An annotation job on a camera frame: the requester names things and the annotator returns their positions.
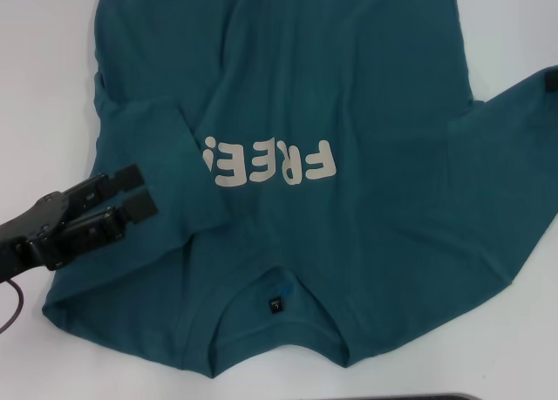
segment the shirt sleeve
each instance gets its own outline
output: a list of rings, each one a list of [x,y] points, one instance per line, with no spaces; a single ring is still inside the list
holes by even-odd
[[[171,98],[117,104],[96,77],[95,106],[101,131],[93,174],[112,174],[136,164],[159,213],[126,238],[79,257],[57,272],[47,305],[96,288],[180,249],[203,230],[227,224],[229,212],[201,150]],[[106,202],[119,204],[133,194]]]
[[[448,128],[448,183],[485,261],[511,282],[558,213],[558,92],[549,69]]]

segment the teal fabric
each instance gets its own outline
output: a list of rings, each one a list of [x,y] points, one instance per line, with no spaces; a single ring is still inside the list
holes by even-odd
[[[498,294],[558,213],[558,93],[473,101],[456,0],[100,0],[95,38],[93,173],[137,163],[160,214],[57,272],[76,336],[349,366]]]

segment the black cable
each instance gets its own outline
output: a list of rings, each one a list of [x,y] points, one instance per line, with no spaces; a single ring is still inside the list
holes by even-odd
[[[0,335],[3,332],[5,332],[8,329],[9,326],[14,324],[14,321],[17,319],[17,317],[21,313],[21,310],[24,308],[24,292],[21,290],[21,288],[14,281],[8,280],[6,282],[8,282],[17,291],[17,296],[19,297],[19,302],[17,303],[16,312],[9,319],[9,321],[0,328]]]

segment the white table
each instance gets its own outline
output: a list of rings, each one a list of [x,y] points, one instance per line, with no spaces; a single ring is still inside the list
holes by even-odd
[[[0,0],[0,223],[89,173],[97,0]],[[459,0],[473,90],[489,99],[558,64],[558,0]],[[69,336],[42,317],[52,274],[18,276],[24,311],[0,336],[2,399],[294,399],[465,392],[558,396],[558,221],[509,289],[390,354],[341,369],[283,347],[215,380]],[[0,285],[0,323],[17,305]]]

